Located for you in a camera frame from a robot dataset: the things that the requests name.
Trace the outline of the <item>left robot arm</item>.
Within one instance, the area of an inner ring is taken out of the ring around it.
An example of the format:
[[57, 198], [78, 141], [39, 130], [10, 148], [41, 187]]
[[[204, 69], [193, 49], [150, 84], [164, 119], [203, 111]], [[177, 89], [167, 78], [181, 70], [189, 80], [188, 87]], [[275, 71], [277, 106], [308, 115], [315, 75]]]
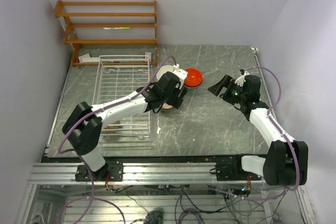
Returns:
[[162, 66], [157, 74], [156, 82], [149, 82], [117, 100], [94, 105], [79, 103], [63, 125], [65, 139], [88, 165], [88, 174], [94, 180], [104, 179], [108, 172], [108, 164], [98, 146], [102, 130], [132, 115], [149, 111], [158, 113], [164, 104], [176, 109], [181, 106], [187, 93], [183, 86], [187, 71], [175, 64]]

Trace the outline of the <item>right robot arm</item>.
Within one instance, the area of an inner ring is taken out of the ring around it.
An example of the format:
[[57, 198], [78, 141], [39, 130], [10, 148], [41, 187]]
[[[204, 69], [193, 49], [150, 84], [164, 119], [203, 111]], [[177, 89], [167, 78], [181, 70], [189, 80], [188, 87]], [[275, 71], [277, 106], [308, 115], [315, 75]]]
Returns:
[[262, 177], [270, 186], [304, 185], [308, 174], [308, 146], [297, 141], [280, 126], [260, 99], [261, 79], [245, 72], [238, 79], [225, 75], [208, 91], [239, 110], [262, 135], [268, 145], [265, 157], [244, 155], [231, 167], [236, 179], [249, 173]]

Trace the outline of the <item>beige brown ceramic bowl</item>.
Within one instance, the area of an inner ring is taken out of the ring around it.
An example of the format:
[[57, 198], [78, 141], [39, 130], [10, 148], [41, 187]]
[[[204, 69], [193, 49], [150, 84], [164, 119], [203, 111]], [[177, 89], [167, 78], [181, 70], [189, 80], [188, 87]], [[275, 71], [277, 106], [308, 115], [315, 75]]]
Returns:
[[121, 127], [120, 121], [115, 121], [112, 124], [109, 124], [104, 128], [104, 130], [112, 131], [112, 130], [117, 130]]

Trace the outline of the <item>white bowl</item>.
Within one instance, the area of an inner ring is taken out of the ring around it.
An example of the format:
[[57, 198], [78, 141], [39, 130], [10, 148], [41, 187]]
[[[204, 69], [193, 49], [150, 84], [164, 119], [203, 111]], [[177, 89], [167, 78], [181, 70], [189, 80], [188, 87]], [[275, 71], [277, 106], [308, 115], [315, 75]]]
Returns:
[[160, 80], [160, 78], [166, 73], [166, 72], [173, 72], [174, 66], [172, 65], [164, 65], [162, 66], [158, 72], [156, 73], [156, 79]]

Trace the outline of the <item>black glazed patterned bowl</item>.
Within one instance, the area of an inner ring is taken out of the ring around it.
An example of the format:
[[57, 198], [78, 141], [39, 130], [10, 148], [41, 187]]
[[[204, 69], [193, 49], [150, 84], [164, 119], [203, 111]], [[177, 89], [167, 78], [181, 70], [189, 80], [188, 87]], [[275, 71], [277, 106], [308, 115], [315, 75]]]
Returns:
[[174, 109], [174, 106], [169, 105], [169, 104], [167, 104], [167, 103], [164, 103], [164, 104], [162, 105], [162, 110], [171, 110], [171, 109]]

